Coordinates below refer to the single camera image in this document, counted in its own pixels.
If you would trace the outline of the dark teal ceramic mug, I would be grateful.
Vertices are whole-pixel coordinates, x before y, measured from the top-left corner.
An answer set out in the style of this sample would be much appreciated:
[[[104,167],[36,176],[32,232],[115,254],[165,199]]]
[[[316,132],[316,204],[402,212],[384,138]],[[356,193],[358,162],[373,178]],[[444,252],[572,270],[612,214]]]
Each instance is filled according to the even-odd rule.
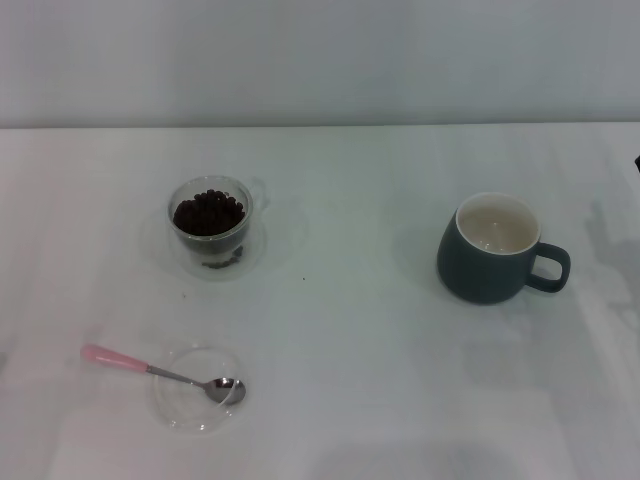
[[[439,244],[437,272],[457,297],[497,304],[528,286],[561,291],[570,275],[564,249],[541,241],[541,224],[522,200],[499,192],[467,198],[452,215]]]

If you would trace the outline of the pink-handled metal spoon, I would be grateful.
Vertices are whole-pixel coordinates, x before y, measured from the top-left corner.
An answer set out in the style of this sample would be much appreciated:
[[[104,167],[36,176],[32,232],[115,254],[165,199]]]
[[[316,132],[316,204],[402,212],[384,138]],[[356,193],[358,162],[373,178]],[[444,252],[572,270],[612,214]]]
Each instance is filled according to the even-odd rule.
[[[201,389],[211,401],[220,405],[237,405],[247,394],[246,386],[240,380],[220,377],[208,382],[199,382],[96,344],[84,345],[80,355],[85,361],[101,366],[145,373],[194,386]]]

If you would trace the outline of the clear glass saucer with beans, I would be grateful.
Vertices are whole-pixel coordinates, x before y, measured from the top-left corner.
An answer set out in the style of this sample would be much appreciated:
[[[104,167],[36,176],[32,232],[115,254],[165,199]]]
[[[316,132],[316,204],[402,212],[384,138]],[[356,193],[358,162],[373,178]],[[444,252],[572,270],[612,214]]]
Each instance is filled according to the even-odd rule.
[[[227,283],[249,274],[266,248],[264,225],[250,226],[247,236],[232,251],[223,254],[193,253],[169,226],[160,210],[145,218],[139,228],[141,254],[165,273],[208,283]]]

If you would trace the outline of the double-walled glass cup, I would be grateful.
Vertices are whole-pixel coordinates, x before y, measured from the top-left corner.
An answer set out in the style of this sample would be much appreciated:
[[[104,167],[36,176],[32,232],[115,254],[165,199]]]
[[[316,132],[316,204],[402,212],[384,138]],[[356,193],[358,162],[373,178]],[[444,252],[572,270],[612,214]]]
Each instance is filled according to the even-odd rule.
[[[243,207],[244,217],[231,229],[213,236],[197,236],[180,229],[174,222],[175,212],[184,201],[193,201],[197,194],[208,190],[233,197]],[[248,237],[251,226],[267,206],[266,187],[261,180],[251,178],[246,186],[240,180],[223,175],[206,175],[180,185],[169,197],[166,212],[170,230],[191,252],[202,255],[222,255],[239,248]]]

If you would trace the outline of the empty clear glass saucer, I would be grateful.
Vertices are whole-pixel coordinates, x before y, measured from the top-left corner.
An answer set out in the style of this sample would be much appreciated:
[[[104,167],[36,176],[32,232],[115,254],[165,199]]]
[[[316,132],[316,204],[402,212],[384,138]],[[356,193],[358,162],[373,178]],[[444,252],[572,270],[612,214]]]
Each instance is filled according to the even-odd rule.
[[[175,377],[152,378],[151,402],[157,418],[173,429],[212,432],[230,420],[245,400],[242,365],[220,347],[178,347],[164,355],[159,368]]]

